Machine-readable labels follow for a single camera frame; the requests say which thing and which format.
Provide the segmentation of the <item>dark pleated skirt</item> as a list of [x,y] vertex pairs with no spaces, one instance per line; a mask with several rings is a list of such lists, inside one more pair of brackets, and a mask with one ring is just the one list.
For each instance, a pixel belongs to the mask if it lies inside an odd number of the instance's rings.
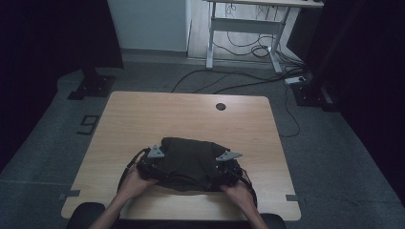
[[214,142],[165,137],[160,150],[165,157],[156,166],[167,174],[159,182],[162,187],[180,192],[218,192],[221,185],[231,186],[237,180],[225,169],[229,162],[217,163],[216,158],[227,148]]

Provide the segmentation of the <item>black stand base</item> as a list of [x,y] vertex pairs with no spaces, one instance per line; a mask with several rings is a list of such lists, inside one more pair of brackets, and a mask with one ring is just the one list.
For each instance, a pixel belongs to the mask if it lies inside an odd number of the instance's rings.
[[95,68],[85,68],[82,72],[83,80],[68,96],[71,100],[82,100],[86,96],[107,97],[117,79],[111,75],[99,75]]
[[324,112],[338,112],[325,86],[315,89],[307,83],[294,83],[290,87],[298,106],[321,108]]

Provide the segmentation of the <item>white power strip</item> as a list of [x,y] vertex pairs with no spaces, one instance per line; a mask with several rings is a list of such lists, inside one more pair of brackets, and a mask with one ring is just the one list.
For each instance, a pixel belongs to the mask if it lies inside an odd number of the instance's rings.
[[285,79],[286,85],[304,83],[304,82],[306,82],[306,78],[304,76],[295,76],[295,77],[290,77],[290,78]]

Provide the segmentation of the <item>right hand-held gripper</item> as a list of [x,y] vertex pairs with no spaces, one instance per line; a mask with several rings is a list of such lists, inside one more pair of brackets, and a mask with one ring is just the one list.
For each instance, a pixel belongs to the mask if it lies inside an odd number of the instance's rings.
[[233,186],[242,176],[242,168],[237,161],[241,153],[225,151],[216,158],[215,184]]

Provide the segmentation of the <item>black curtain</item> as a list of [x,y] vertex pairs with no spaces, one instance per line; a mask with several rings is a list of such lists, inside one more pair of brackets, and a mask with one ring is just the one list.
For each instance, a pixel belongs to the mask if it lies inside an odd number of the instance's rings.
[[287,46],[405,205],[405,0],[322,2],[298,12]]
[[61,76],[122,66],[107,0],[0,0],[0,172],[48,109]]

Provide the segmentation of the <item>person's left hand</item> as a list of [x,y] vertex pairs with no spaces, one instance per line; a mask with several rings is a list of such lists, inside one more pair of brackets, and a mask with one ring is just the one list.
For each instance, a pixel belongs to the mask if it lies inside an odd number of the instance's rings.
[[157,183],[155,179],[142,179],[136,165],[129,168],[126,178],[117,192],[119,199],[127,201],[142,194],[150,186]]

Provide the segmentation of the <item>white desk frame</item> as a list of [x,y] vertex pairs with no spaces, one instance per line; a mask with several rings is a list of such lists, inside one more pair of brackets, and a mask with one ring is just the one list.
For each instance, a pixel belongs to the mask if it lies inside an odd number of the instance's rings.
[[[291,8],[299,9],[322,9],[324,3],[322,0],[204,0],[211,4],[211,12],[209,19],[209,40],[206,53],[206,68],[213,69],[214,52],[213,40],[216,31],[231,31],[241,33],[260,33],[271,34],[275,36],[272,45],[267,49],[274,71],[277,74],[283,72],[279,58],[276,56],[276,51],[279,46],[283,31],[285,29],[288,15]],[[216,16],[216,5],[224,4],[242,4],[242,5],[260,5],[285,7],[286,11],[281,21],[260,21],[248,19],[232,19],[221,18]]]

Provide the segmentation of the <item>person's right hand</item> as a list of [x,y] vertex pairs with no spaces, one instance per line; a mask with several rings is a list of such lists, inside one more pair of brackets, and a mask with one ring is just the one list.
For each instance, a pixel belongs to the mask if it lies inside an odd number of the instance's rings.
[[252,215],[256,211],[253,196],[248,191],[247,186],[241,181],[238,181],[231,187],[222,185],[220,189],[242,210],[246,216]]

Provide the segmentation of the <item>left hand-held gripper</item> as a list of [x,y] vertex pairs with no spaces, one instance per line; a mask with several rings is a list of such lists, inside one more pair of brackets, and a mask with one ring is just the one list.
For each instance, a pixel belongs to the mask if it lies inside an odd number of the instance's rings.
[[163,162],[165,154],[158,145],[142,149],[137,154],[137,169],[142,179],[165,180],[166,173],[159,166]]

